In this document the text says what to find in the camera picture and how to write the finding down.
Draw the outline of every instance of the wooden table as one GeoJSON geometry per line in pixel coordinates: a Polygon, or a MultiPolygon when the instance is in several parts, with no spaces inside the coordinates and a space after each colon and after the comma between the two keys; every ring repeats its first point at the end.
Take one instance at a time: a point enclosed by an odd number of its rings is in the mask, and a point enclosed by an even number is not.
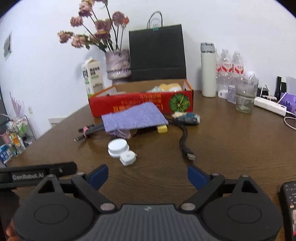
{"type": "MultiPolygon", "coordinates": [[[[226,178],[249,174],[272,201],[279,205],[277,192],[285,181],[296,180],[296,132],[283,117],[254,107],[244,114],[220,98],[204,98],[194,93],[194,112],[201,116],[199,126],[188,127],[187,146],[195,153],[195,165],[207,173],[226,178]]],[[[89,106],[77,111],[48,131],[23,152],[11,166],[27,166],[74,161],[80,172],[88,173],[101,164],[109,167],[109,179],[101,193],[120,206],[124,203],[176,203],[195,193],[187,180],[187,167],[179,149],[182,131],[174,126],[168,133],[151,131],[128,140],[137,161],[124,167],[111,158],[104,132],[84,142],[74,142],[78,129],[94,119],[89,106]]],[[[32,188],[16,192],[23,198],[32,188]]],[[[281,230],[277,240],[284,240],[281,230]]]]}

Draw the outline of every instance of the white wall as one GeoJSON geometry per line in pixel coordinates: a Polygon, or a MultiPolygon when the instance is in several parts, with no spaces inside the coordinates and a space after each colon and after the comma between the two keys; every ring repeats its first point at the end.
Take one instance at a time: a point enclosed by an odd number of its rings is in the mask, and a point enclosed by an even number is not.
{"type": "MultiPolygon", "coordinates": [[[[77,16],[80,0],[22,0],[2,19],[0,46],[12,31],[12,54],[4,60],[0,53],[0,83],[8,114],[14,115],[9,92],[33,114],[26,114],[37,135],[49,128],[48,118],[68,116],[86,105],[87,97],[81,64],[89,56],[102,63],[104,54],[96,48],[75,49],[60,44],[59,30],[73,29],[69,20],[77,16]]],[[[103,5],[96,3],[96,15],[107,18],[103,5]]],[[[187,79],[200,89],[200,43],[213,42],[218,50],[239,50],[246,70],[253,70],[260,85],[275,89],[278,75],[296,76],[296,19],[275,0],[109,0],[113,13],[120,10],[130,19],[127,30],[143,29],[152,12],[160,10],[164,25],[181,23],[185,45],[187,79]]],[[[87,26],[94,26],[85,19],[87,26]]],[[[123,46],[128,47],[128,33],[123,46]]]]}

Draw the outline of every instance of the thermos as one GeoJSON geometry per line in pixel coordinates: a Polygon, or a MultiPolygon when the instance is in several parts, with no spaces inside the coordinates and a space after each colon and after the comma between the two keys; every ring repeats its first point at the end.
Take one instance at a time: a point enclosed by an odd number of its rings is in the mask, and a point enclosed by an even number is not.
{"type": "Polygon", "coordinates": [[[202,95],[204,97],[216,96],[216,56],[213,43],[201,43],[202,61],[202,95]]]}

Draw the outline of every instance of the red cardboard box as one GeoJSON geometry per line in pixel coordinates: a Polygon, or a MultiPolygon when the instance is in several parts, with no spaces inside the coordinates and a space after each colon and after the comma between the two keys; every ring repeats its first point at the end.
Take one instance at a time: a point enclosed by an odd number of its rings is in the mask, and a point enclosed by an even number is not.
{"type": "Polygon", "coordinates": [[[113,85],[89,98],[94,117],[126,110],[144,102],[154,103],[163,114],[193,111],[193,90],[186,79],[149,80],[113,85]],[[182,91],[146,93],[161,84],[178,83],[182,91]]]}

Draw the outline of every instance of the wall vent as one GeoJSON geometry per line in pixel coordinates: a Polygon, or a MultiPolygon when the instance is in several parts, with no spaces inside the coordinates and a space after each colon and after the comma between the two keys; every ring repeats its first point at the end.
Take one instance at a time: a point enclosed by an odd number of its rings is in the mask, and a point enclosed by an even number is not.
{"type": "Polygon", "coordinates": [[[60,123],[65,117],[55,117],[55,118],[49,118],[50,127],[53,128],[58,123],[60,123]]]}

